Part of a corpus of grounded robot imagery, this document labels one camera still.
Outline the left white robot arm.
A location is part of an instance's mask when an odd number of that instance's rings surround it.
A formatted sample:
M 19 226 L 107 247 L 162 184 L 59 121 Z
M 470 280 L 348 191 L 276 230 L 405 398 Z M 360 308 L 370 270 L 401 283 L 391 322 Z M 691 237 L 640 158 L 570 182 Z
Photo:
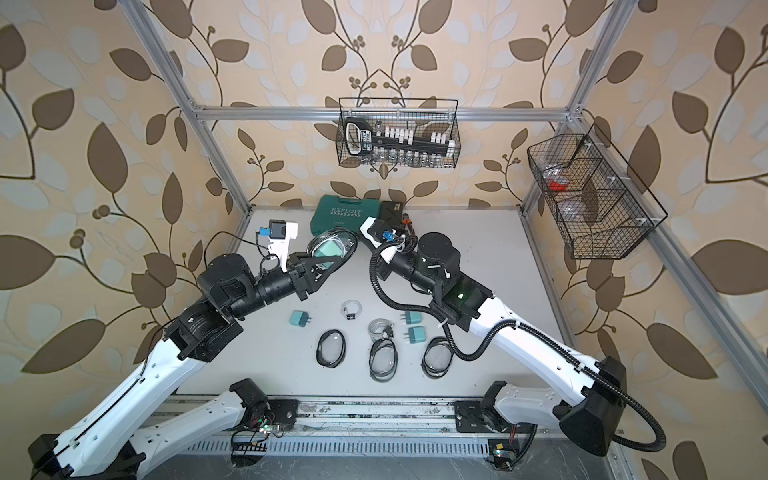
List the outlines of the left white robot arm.
M 201 407 L 149 429 L 144 422 L 192 375 L 242 333 L 246 316 L 290 295 L 304 300 L 355 253 L 356 234 L 334 228 L 304 252 L 287 253 L 288 237 L 272 240 L 277 265 L 254 275 L 244 257 L 223 254 L 199 276 L 202 297 L 167 326 L 136 370 L 88 415 L 28 448 L 34 479 L 141 479 L 165 460 L 223 430 L 260 430 L 268 396 L 250 379 Z

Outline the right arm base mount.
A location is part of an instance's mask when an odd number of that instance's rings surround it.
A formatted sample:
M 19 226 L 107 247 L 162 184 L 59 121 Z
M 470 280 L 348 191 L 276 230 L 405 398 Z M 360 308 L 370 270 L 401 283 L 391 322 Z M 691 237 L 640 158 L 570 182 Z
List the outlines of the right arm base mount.
M 505 381 L 495 381 L 480 400 L 453 402 L 456 430 L 459 433 L 511 433 L 513 424 L 495 408 L 495 400 L 506 386 L 508 383 Z

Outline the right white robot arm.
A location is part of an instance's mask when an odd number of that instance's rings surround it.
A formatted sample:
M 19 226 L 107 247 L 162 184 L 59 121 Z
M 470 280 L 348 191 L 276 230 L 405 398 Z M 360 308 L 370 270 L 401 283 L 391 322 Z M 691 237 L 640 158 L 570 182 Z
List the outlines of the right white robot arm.
M 494 383 L 483 398 L 485 422 L 558 428 L 596 456 L 612 444 L 640 452 L 667 445 L 661 424 L 627 392 L 626 369 L 611 356 L 597 360 L 546 334 L 460 269 L 460 252 L 440 232 L 420 237 L 367 218 L 360 232 L 373 246 L 369 278 L 388 307 L 439 322 L 453 355 L 480 359 L 495 345 L 547 384 L 544 389 Z

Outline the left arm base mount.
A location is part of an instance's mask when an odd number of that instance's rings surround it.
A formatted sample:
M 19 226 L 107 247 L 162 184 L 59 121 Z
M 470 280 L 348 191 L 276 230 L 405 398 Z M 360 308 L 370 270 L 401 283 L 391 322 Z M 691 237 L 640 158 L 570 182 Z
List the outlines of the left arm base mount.
M 272 435 L 277 435 L 277 431 L 282 433 L 291 430 L 295 425 L 298 399 L 269 397 L 251 379 L 233 383 L 229 391 L 239 398 L 239 404 L 243 409 L 241 419 L 235 424 L 236 428 L 260 432 L 270 431 Z

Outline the green charger plug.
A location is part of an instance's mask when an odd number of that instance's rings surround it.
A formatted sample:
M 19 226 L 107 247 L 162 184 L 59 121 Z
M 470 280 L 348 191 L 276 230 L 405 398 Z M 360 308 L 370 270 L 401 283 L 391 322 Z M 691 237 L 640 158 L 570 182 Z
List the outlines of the green charger plug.
M 336 236 L 319 241 L 312 250 L 312 255 L 315 258 L 343 257 L 345 253 L 346 247 L 344 243 Z

